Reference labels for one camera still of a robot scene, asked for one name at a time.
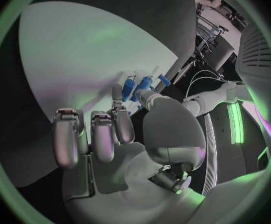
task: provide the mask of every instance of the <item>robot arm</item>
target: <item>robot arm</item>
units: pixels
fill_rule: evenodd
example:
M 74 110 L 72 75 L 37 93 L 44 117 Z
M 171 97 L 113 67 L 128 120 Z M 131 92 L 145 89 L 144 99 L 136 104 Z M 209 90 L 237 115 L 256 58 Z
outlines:
M 237 100 L 252 101 L 245 85 L 227 82 L 215 91 L 201 92 L 185 98 L 182 105 L 197 117 L 210 112 L 221 102 L 234 103 Z

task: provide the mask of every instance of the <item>green light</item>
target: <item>green light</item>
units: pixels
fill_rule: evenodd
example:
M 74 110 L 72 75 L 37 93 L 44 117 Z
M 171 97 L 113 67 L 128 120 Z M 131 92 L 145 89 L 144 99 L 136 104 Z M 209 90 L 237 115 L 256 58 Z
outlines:
M 232 144 L 244 142 L 243 122 L 241 110 L 238 103 L 228 106 L 228 115 L 231 125 L 231 141 Z

